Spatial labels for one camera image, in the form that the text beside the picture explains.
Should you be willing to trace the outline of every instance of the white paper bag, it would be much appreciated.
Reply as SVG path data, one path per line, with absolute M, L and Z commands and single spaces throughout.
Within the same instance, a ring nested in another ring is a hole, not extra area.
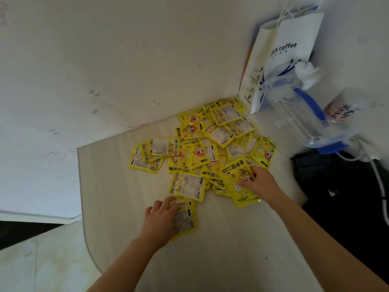
M 258 32 L 238 93 L 250 113 L 259 110 L 267 74 L 280 64 L 309 59 L 324 14 L 310 9 L 294 16 L 284 17 L 279 27 L 278 20 L 270 21 Z

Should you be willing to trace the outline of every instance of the white cloth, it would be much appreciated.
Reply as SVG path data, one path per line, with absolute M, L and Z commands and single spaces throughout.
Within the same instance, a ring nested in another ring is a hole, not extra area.
M 314 68 L 310 62 L 299 62 L 294 66 L 297 77 L 303 82 L 303 90 L 308 90 L 314 84 L 319 82 L 324 75 L 321 68 Z

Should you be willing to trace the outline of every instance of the tile floor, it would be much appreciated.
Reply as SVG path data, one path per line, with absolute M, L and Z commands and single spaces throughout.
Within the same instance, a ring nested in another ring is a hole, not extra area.
M 2 292 L 85 292 L 99 276 L 86 250 L 82 221 L 0 251 Z

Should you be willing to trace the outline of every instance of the forearm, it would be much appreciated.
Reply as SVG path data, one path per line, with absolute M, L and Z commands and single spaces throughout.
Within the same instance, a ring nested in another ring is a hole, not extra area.
M 133 240 L 88 292 L 134 291 L 155 252 L 150 242 Z
M 325 291 L 388 291 L 389 286 L 286 195 L 271 205 Z

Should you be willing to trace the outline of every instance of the white desk surface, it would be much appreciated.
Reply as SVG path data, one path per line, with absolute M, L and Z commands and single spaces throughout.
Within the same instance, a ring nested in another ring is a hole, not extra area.
M 302 146 L 272 124 L 277 120 L 274 111 L 248 117 L 258 125 L 257 134 L 272 138 L 278 147 L 270 172 L 302 204 L 306 198 L 289 160 Z M 150 137 L 173 137 L 177 126 L 178 117 L 171 117 L 78 149 L 85 240 L 101 271 L 138 236 L 145 208 L 169 195 L 168 160 L 157 174 L 129 169 L 133 147 Z M 265 202 L 238 209 L 231 198 L 208 190 L 204 202 L 197 203 L 197 213 L 198 231 L 159 250 L 137 291 L 322 291 L 281 219 Z

